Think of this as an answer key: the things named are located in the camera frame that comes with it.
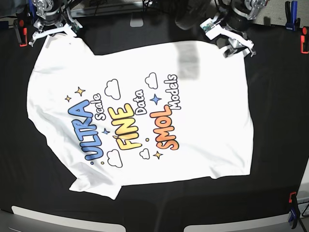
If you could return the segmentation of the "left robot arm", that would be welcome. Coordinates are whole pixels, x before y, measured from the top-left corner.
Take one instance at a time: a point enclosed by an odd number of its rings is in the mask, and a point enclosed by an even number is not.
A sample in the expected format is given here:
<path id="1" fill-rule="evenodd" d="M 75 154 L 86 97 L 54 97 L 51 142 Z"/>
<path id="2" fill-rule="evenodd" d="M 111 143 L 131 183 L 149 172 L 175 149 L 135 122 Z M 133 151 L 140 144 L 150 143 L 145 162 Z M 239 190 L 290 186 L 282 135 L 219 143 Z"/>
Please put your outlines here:
<path id="1" fill-rule="evenodd" d="M 224 57 L 228 58 L 239 52 L 244 56 L 256 54 L 254 48 L 249 48 L 242 41 L 250 40 L 247 29 L 267 3 L 267 0 L 232 0 L 227 5 L 222 0 L 215 1 L 217 14 L 213 18 L 214 24 L 239 36 L 237 39 L 227 36 L 228 46 Z"/>

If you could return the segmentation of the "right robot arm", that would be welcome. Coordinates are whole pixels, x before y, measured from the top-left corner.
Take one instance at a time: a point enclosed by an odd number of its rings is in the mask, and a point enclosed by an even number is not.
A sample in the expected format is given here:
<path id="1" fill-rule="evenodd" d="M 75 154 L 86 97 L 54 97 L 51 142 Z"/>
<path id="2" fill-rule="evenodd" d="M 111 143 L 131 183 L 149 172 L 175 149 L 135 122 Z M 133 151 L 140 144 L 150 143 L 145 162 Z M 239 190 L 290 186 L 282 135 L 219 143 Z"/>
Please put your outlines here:
<path id="1" fill-rule="evenodd" d="M 33 26 L 37 30 L 33 33 L 30 46 L 46 36 L 57 33 L 65 33 L 76 37 L 77 32 L 83 27 L 71 14 L 71 8 L 67 0 L 33 0 L 36 8 L 37 19 Z"/>

